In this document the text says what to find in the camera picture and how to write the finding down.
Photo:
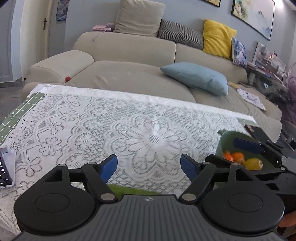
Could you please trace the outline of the grey cushion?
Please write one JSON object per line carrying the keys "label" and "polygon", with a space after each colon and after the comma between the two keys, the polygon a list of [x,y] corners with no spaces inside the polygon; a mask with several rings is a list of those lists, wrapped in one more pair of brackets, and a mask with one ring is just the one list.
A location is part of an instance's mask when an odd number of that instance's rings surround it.
{"label": "grey cushion", "polygon": [[158,38],[199,50],[203,50],[204,47],[202,32],[166,20],[161,21]]}

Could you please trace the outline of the yellow cushion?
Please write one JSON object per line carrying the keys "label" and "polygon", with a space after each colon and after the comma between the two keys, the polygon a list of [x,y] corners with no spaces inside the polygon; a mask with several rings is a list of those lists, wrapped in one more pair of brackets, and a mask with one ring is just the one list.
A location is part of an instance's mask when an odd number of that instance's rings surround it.
{"label": "yellow cushion", "polygon": [[203,52],[230,60],[232,38],[237,31],[213,20],[204,20]]}

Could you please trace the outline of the green checked table mat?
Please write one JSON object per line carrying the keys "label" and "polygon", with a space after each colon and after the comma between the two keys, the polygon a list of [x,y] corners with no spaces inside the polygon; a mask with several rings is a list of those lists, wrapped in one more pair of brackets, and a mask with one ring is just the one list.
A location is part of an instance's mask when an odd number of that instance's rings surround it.
{"label": "green checked table mat", "polygon": [[10,132],[16,127],[18,122],[23,118],[30,110],[32,110],[38,102],[44,99],[45,93],[36,92],[27,97],[17,108],[9,113],[1,123],[1,145],[5,142]]}

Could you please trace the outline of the small red ball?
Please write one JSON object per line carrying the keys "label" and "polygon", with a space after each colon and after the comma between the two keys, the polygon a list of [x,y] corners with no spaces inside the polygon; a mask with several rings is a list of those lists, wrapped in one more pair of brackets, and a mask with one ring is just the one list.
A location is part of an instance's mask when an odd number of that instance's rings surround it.
{"label": "small red ball", "polygon": [[66,78],[65,78],[65,82],[68,82],[68,81],[70,81],[71,80],[71,77],[70,76],[67,76]]}

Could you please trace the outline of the light blue cushion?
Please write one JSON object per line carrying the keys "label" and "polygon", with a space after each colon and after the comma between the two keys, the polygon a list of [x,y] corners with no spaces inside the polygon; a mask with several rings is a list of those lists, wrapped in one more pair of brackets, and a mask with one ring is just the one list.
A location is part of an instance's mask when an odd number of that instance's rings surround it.
{"label": "light blue cushion", "polygon": [[226,77],[210,68],[188,62],[163,66],[160,70],[192,89],[202,89],[216,96],[228,95]]}

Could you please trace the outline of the small framed blue picture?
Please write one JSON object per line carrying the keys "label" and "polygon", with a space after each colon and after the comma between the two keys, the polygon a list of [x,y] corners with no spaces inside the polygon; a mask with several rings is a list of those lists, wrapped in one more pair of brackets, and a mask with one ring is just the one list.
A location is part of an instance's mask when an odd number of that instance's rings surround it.
{"label": "small framed blue picture", "polygon": [[69,7],[69,0],[58,0],[56,21],[65,21],[67,19],[67,12]]}

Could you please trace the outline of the beige back cushion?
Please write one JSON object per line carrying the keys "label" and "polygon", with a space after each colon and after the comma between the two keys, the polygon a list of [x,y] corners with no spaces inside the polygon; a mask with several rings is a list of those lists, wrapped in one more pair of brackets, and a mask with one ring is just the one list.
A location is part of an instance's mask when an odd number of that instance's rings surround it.
{"label": "beige back cushion", "polygon": [[156,37],[165,8],[155,1],[121,1],[114,32]]}

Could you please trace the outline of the orange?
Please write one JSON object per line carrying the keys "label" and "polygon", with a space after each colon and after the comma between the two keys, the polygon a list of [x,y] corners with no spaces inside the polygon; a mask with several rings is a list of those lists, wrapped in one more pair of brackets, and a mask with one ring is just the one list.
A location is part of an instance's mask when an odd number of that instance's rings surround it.
{"label": "orange", "polygon": [[242,152],[234,152],[231,153],[232,159],[234,162],[240,162],[240,161],[245,161],[244,154]]}
{"label": "orange", "polygon": [[231,153],[229,151],[224,151],[223,152],[223,158],[228,160],[228,161],[234,162],[233,157],[232,157],[232,155],[231,155]]}

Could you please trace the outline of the beige sofa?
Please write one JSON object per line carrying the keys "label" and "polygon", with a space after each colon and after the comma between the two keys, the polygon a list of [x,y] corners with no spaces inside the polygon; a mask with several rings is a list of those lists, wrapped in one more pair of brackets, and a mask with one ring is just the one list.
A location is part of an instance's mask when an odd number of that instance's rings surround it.
{"label": "beige sofa", "polygon": [[273,142],[278,140],[282,113],[264,95],[260,94],[259,98],[266,111],[246,102],[233,87],[229,88],[227,96],[214,96],[202,89],[186,87],[160,70],[162,66],[179,62],[220,72],[228,82],[240,88],[247,83],[244,68],[199,49],[153,37],[86,32],[72,50],[29,68],[22,98],[38,84],[49,83],[178,99],[250,115]]}

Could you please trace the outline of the green fruit bowl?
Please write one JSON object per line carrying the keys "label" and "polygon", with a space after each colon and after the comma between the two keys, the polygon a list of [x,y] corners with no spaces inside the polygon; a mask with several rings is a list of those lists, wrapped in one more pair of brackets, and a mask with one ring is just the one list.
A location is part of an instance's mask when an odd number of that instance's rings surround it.
{"label": "green fruit bowl", "polygon": [[216,152],[215,152],[216,156],[223,157],[223,154],[225,151],[229,151],[231,154],[236,153],[236,152],[241,152],[241,153],[243,153],[245,160],[248,160],[251,158],[260,159],[263,162],[263,169],[264,170],[275,168],[275,166],[272,163],[270,163],[261,154],[255,154],[253,152],[234,147],[233,141],[236,138],[250,141],[250,142],[255,142],[255,140],[253,138],[249,137],[248,135],[241,133],[241,132],[227,131],[227,130],[219,130],[218,134],[220,135],[220,140],[217,145]]}

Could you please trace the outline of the blue floral cushion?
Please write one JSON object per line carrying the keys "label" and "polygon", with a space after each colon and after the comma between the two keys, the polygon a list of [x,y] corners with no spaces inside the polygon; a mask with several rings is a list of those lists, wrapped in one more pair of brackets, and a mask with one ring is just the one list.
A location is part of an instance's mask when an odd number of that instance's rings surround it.
{"label": "blue floral cushion", "polygon": [[247,68],[247,55],[245,47],[234,37],[232,38],[232,61],[236,66]]}

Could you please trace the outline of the white lace tablecloth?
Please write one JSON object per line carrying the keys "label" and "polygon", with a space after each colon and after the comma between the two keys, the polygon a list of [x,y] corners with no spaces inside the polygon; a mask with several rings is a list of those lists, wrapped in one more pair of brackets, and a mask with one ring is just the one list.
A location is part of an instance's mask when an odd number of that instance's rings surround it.
{"label": "white lace tablecloth", "polygon": [[246,114],[150,95],[49,84],[36,92],[44,99],[1,145],[16,151],[14,186],[1,190],[2,240],[20,232],[16,199],[58,164],[80,168],[115,154],[110,184],[180,195],[189,184],[180,168],[183,154],[202,162],[215,153],[219,130],[244,133],[244,125],[255,122]]}

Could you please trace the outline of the pink item on sofa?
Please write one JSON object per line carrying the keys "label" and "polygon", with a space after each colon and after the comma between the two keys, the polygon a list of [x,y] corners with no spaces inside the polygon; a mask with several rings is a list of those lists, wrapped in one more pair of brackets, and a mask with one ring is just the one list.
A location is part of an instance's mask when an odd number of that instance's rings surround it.
{"label": "pink item on sofa", "polygon": [[95,25],[92,30],[97,32],[113,32],[115,30],[115,24],[107,23],[105,26]]}

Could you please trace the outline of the cluttered desk with shelves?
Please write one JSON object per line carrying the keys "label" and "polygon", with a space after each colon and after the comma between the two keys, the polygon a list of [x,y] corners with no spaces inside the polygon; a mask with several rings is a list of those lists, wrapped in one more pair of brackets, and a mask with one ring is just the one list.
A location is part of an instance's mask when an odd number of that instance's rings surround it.
{"label": "cluttered desk with shelves", "polygon": [[277,55],[258,42],[253,59],[247,64],[248,84],[264,95],[288,93],[286,65]]}

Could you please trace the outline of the framed landscape painting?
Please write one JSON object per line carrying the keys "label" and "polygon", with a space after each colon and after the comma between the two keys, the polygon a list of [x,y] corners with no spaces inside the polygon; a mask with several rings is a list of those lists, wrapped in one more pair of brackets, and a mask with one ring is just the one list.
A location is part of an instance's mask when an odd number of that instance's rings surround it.
{"label": "framed landscape painting", "polygon": [[274,10],[273,0],[234,0],[231,14],[270,40]]}

